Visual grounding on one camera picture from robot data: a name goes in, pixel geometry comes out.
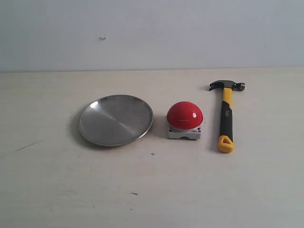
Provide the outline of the yellow black claw hammer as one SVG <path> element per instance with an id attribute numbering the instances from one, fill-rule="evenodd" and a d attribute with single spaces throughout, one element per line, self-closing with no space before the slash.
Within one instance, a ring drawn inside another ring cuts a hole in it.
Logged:
<path id="1" fill-rule="evenodd" d="M 231 80 L 218 80 L 209 85 L 209 91 L 222 89 L 222 103 L 220 113 L 220 129 L 218 138 L 218 150 L 223 153 L 231 153 L 234 150 L 233 142 L 233 91 L 244 91 L 245 83 L 236 83 Z"/>

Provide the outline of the red dome push button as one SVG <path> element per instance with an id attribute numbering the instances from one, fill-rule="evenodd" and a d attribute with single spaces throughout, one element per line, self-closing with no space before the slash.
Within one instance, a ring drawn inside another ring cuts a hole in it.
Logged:
<path id="1" fill-rule="evenodd" d="M 175 103 L 167 112 L 168 138 L 198 140 L 201 138 L 201 125 L 204 120 L 201 109 L 194 103 Z"/>

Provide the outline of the round stainless steel plate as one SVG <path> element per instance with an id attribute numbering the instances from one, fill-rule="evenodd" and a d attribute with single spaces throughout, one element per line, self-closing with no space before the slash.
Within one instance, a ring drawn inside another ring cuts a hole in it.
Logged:
<path id="1" fill-rule="evenodd" d="M 109 95 L 90 103 L 78 118 L 84 139 L 102 147 L 122 146 L 143 137 L 153 124 L 152 108 L 132 95 Z"/>

